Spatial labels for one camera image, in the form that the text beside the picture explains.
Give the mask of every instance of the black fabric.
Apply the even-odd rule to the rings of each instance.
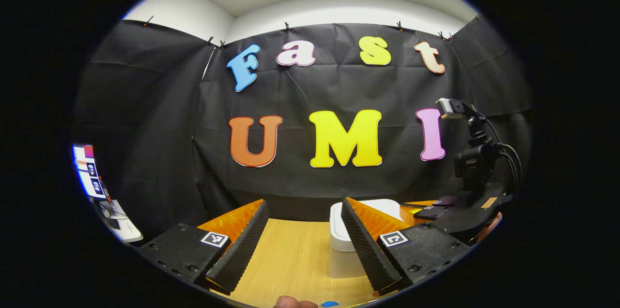
[[[487,59],[491,52],[506,51],[505,43],[501,44],[488,31],[489,26],[472,23],[476,23],[478,30],[471,32],[471,37],[456,34],[453,40],[419,31],[401,32],[388,26],[330,24],[294,28],[289,33],[268,32],[230,43],[223,50],[218,48],[200,82],[194,131],[197,156],[202,160],[197,171],[202,181],[201,193],[215,200],[209,206],[210,215],[226,211],[220,209],[226,204],[232,208],[265,198],[274,218],[326,221],[329,207],[343,196],[404,202],[459,193],[461,180],[454,177],[452,158],[467,147],[469,132],[465,121],[441,121],[442,145],[447,156],[424,162],[420,159],[423,132],[416,111],[436,108],[434,102],[441,97],[459,98],[477,106],[490,103],[496,95],[485,92],[489,83],[501,83],[501,90],[518,85],[517,94],[525,92],[522,96],[529,98],[527,87],[521,87],[523,74],[518,71],[511,70],[510,77],[501,77],[481,70],[475,73],[476,81],[471,81],[461,62],[463,57],[451,45],[454,41],[472,39],[458,43],[460,48],[471,44],[472,50],[465,56],[467,61],[475,57]],[[358,46],[363,36],[378,36],[387,42],[392,56],[389,65],[363,63]],[[316,62],[309,67],[278,65],[275,59],[282,52],[282,45],[296,40],[315,45]],[[443,74],[430,72],[420,53],[414,50],[414,45],[421,41],[437,48],[438,62],[446,66]],[[235,78],[226,63],[252,44],[261,47],[255,54],[259,63],[255,70],[257,80],[235,92]],[[496,65],[493,72],[504,72],[503,68],[513,67],[511,62]],[[505,98],[498,108],[483,106],[488,113],[480,110],[504,133],[505,143],[518,142],[515,148],[526,163],[529,122],[518,112],[528,109],[529,102],[515,101]],[[316,131],[308,116],[315,111],[333,111],[348,130],[357,112],[363,109],[376,109],[382,114],[378,129],[381,165],[360,168],[349,162],[345,167],[311,167]],[[283,118],[273,162],[259,169],[237,164],[230,154],[228,121],[239,116],[254,120],[248,149],[257,153],[263,140],[263,127],[258,121],[267,115]],[[497,171],[494,180],[511,182],[506,162],[498,162]]]
[[[189,34],[122,21],[82,76],[73,140],[93,144],[111,197],[146,239],[207,220],[193,182],[191,128],[208,52]]]
[[[74,140],[93,143],[112,197],[147,238],[261,198],[268,200],[273,218],[327,221],[330,206],[344,196],[406,202],[459,194],[453,158],[467,147],[465,120],[440,121],[447,155],[424,162],[416,111],[436,108],[441,97],[475,103],[502,140],[517,149],[524,169],[531,145],[531,96],[523,68],[505,57],[510,50],[481,21],[472,20],[447,40],[389,26],[329,24],[268,32],[224,49],[164,26],[122,21],[86,69]],[[358,42],[364,36],[387,42],[389,65],[363,63]],[[315,45],[313,65],[276,63],[282,45],[295,40]],[[421,41],[437,48],[437,60],[446,66],[443,74],[430,72],[414,50]],[[235,92],[226,63],[252,44],[261,47],[255,54],[258,78]],[[481,62],[492,67],[477,67]],[[491,88],[512,92],[498,97]],[[489,105],[496,101],[497,106]],[[310,114],[333,111],[348,130],[363,109],[382,114],[381,165],[354,167],[349,161],[345,167],[311,167],[316,129]],[[263,140],[259,119],[268,115],[283,118],[274,160],[261,168],[239,165],[230,153],[229,120],[254,120],[248,149],[257,153]],[[507,162],[498,161],[492,181],[511,180]]]

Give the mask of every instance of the pink letter i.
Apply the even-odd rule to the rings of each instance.
[[[437,160],[446,156],[446,150],[441,147],[441,134],[439,132],[440,112],[436,108],[424,108],[416,112],[416,117],[422,122],[424,133],[424,151],[420,159]]]

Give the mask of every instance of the black backdrop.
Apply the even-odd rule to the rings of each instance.
[[[389,65],[363,63],[358,41],[364,36],[387,42]],[[282,45],[296,40],[315,45],[316,62],[278,65]],[[443,74],[430,72],[414,50],[422,41],[437,48]],[[226,64],[253,44],[261,46],[258,78],[235,92]],[[467,147],[465,120],[441,120],[447,155],[420,159],[424,142],[416,111],[436,108],[441,97],[474,103],[527,169],[529,86],[513,50],[483,17],[452,39],[390,26],[330,24],[268,32],[224,49],[164,26],[121,21],[86,67],[73,137],[93,143],[111,196],[147,239],[178,222],[200,224],[260,198],[268,200],[273,218],[327,221],[329,207],[343,196],[405,202],[461,193],[453,157]],[[316,131],[308,116],[334,111],[348,130],[363,109],[382,114],[381,165],[311,167]],[[230,155],[228,121],[253,118],[248,149],[259,152],[258,121],[268,115],[283,118],[275,159],[261,168],[239,165]],[[510,184],[508,169],[498,163],[494,180]]]
[[[139,0],[5,0],[2,45],[3,250],[7,301],[110,306],[219,306],[142,262],[93,215],[71,171],[69,126],[89,52]],[[504,219],[478,251],[391,306],[481,306],[618,300],[606,218],[613,218],[614,176],[607,155],[613,131],[588,117],[612,96],[597,70],[613,41],[608,0],[470,0],[525,59],[533,83],[536,130],[523,207]],[[603,147],[605,156],[593,151]],[[575,219],[576,204],[611,202]]]

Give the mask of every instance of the monitor screen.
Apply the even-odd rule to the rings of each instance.
[[[93,155],[93,146],[84,144],[73,145],[73,156],[77,175],[82,181],[84,191],[93,198],[106,199],[103,184],[97,173],[95,166],[95,156]]]

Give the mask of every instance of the blue object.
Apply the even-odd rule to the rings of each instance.
[[[248,68],[255,70],[256,67],[259,67],[259,61],[253,55],[259,52],[259,50],[261,50],[261,47],[258,45],[250,45],[241,54],[228,61],[226,67],[232,68],[232,73],[237,81],[234,91],[240,92],[256,80],[256,73],[251,74]]]

